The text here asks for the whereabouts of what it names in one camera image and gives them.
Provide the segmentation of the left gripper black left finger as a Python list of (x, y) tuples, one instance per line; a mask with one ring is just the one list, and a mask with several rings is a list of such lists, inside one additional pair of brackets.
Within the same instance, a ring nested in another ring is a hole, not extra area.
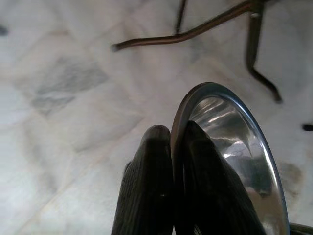
[(174, 183), (170, 131), (150, 127), (127, 164), (119, 192), (113, 235), (170, 235), (174, 226)]

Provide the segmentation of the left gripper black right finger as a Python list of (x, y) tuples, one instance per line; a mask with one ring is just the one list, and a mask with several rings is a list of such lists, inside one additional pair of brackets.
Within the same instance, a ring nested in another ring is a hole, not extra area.
[(178, 235), (266, 233), (240, 177), (194, 121), (187, 123), (180, 154), (185, 192)]

